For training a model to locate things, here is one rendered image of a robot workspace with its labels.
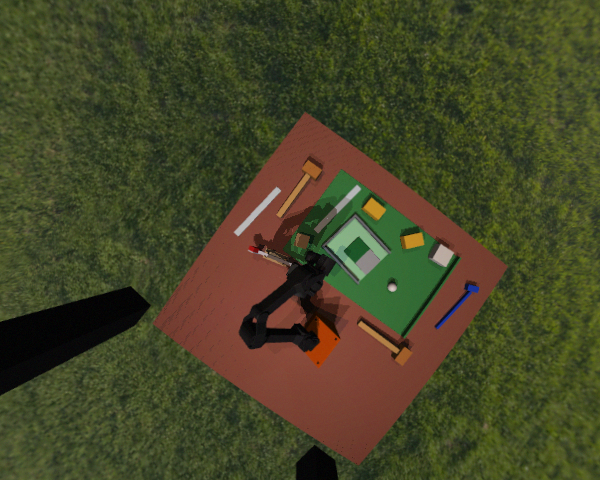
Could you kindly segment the green putting mat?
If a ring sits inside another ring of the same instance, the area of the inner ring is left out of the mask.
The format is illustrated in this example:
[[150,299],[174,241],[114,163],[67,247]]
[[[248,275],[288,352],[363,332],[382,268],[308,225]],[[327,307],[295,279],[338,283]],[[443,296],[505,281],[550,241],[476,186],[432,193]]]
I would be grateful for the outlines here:
[[[317,233],[314,228],[356,185],[361,190]],[[361,209],[371,198],[387,209],[379,220]],[[401,335],[447,273],[456,255],[452,255],[447,267],[429,259],[434,245],[440,243],[346,172],[340,170],[282,250],[302,265],[308,263],[305,257],[309,250],[333,259],[322,245],[355,214],[391,254],[358,285],[338,263],[323,280]],[[422,232],[424,245],[402,249],[400,236],[417,232]],[[297,233],[310,236],[306,249],[294,246]],[[394,292],[387,288],[391,282],[397,285]]]

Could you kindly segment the blue golf putter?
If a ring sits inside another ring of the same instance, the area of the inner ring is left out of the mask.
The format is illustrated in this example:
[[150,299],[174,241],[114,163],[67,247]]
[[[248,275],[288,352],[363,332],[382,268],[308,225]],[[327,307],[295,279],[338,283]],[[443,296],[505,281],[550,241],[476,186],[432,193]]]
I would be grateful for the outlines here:
[[471,285],[471,284],[466,284],[464,289],[468,290],[468,292],[464,295],[464,297],[458,303],[455,304],[455,306],[445,315],[445,317],[435,326],[435,328],[439,329],[452,316],[452,314],[462,305],[462,303],[468,297],[470,297],[470,295],[472,294],[471,292],[478,293],[478,291],[479,291],[479,287]]

